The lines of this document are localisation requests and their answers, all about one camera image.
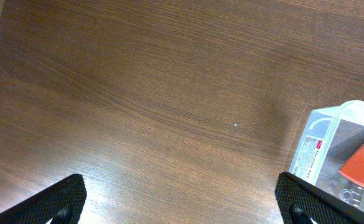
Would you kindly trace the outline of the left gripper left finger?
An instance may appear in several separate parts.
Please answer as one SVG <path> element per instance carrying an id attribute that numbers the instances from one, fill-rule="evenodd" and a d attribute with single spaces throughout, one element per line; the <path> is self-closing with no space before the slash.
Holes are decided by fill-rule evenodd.
<path id="1" fill-rule="evenodd" d="M 0 213 L 0 223 L 78 223 L 87 192 L 83 176 L 72 174 Z"/>

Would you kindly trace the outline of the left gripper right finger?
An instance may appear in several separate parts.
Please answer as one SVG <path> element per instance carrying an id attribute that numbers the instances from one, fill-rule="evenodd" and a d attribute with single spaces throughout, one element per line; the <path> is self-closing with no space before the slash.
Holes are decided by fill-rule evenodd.
<path id="1" fill-rule="evenodd" d="M 289 172 L 274 190 L 284 223 L 364 223 L 364 212 Z"/>

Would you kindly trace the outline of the clear plastic container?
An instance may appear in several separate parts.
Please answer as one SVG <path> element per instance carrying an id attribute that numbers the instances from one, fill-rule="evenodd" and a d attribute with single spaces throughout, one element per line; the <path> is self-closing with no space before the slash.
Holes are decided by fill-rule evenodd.
<path id="1" fill-rule="evenodd" d="M 347 101 L 340 106 L 313 110 L 289 172 L 343 201 L 340 192 L 359 185 L 338 170 L 362 144 L 364 101 Z"/>

